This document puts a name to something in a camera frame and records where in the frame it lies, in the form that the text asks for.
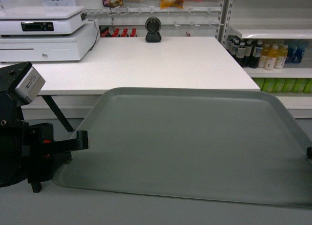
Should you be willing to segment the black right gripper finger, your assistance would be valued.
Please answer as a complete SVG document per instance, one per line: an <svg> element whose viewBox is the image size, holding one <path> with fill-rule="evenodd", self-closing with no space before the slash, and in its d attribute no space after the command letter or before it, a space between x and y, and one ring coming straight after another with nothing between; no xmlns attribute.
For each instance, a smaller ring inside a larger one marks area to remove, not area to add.
<svg viewBox="0 0 312 225"><path fill-rule="evenodd" d="M306 150L306 157L312 158L312 147L308 147Z"/></svg>

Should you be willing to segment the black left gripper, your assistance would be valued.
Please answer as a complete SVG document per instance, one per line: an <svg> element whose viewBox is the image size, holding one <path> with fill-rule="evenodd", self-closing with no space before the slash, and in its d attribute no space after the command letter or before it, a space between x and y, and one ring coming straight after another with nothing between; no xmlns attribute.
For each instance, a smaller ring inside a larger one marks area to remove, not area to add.
<svg viewBox="0 0 312 225"><path fill-rule="evenodd" d="M41 183L71 160L71 151L88 149L88 131L76 131L75 139L55 141L51 123L25 121L14 89L32 66L22 62L0 69L0 186L26 180L39 193Z"/></svg>

